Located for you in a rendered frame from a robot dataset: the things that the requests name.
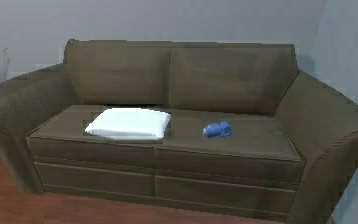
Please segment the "white pillow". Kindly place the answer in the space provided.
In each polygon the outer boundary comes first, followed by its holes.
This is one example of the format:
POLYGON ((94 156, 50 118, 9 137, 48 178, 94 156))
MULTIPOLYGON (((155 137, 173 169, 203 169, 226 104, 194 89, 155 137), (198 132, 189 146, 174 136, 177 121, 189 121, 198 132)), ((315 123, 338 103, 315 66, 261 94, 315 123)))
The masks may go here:
POLYGON ((113 140, 160 140, 171 120, 167 112, 142 108, 111 108, 86 128, 91 135, 113 140))

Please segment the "blue protective case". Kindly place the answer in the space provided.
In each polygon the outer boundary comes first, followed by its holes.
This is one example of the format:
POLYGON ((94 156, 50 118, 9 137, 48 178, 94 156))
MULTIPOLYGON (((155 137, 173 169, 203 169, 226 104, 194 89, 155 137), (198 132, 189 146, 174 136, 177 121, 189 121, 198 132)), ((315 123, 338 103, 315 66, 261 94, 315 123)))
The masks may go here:
POLYGON ((217 136, 227 137, 232 135, 231 126, 227 121, 211 123, 203 128, 203 134, 208 138, 217 136))

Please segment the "brown sofa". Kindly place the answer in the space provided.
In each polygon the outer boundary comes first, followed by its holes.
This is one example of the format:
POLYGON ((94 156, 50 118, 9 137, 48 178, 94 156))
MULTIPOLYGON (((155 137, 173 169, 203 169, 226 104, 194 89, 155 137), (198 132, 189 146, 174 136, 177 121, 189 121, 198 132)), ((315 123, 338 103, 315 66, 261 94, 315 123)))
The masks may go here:
POLYGON ((0 83, 0 157, 26 193, 326 224, 358 167, 358 105, 290 44, 70 40, 0 83), (160 140, 85 132, 111 108, 171 120, 160 140), (203 134, 221 121, 231 136, 203 134))

